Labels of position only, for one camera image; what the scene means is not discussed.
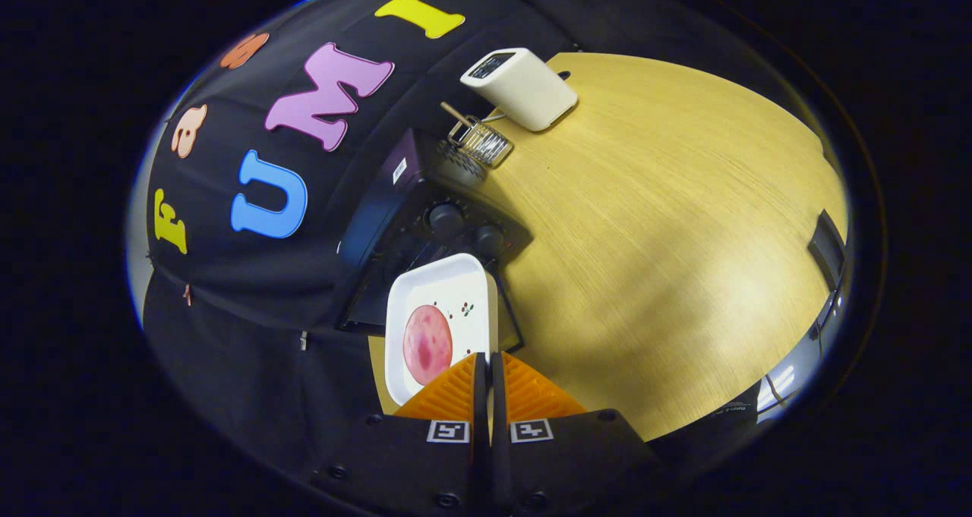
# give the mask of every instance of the food item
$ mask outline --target food item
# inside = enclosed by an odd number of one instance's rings
[[[422,305],[412,312],[402,353],[412,378],[422,386],[452,364],[452,333],[445,316],[435,306]]]

